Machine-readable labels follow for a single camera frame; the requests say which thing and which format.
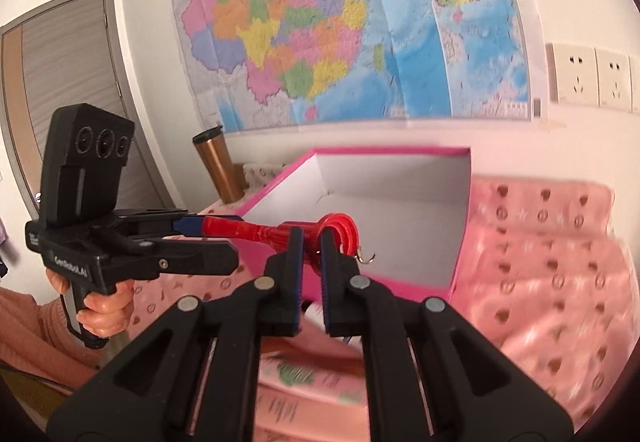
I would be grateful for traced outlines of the left forearm pink sleeve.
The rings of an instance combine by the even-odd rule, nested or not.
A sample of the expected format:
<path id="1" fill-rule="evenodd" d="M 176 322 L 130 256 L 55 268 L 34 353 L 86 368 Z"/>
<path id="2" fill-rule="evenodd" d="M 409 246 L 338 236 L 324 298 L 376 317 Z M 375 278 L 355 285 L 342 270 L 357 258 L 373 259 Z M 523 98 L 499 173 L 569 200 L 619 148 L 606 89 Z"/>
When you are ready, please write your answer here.
<path id="1" fill-rule="evenodd" d="M 101 352 L 67 328 L 60 299 L 40 306 L 31 295 L 1 289 L 1 362 L 78 389 L 99 369 Z"/>

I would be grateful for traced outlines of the left hand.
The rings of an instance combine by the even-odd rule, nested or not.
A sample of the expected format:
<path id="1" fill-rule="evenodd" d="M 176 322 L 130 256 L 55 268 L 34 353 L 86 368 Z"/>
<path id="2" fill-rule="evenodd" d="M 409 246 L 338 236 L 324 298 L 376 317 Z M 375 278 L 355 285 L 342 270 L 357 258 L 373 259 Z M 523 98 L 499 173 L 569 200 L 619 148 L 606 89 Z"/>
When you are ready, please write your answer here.
<path id="1" fill-rule="evenodd" d="M 63 299 L 70 289 L 66 278 L 46 269 L 47 279 L 52 288 L 58 293 L 58 298 L 41 308 L 42 329 L 48 334 L 62 330 L 66 324 Z M 116 284 L 113 295 L 104 296 L 97 292 L 90 292 L 84 299 L 84 308 L 76 313 L 75 318 L 90 334 L 100 338 L 108 338 L 123 332 L 130 323 L 134 310 L 134 282 L 125 280 Z"/>

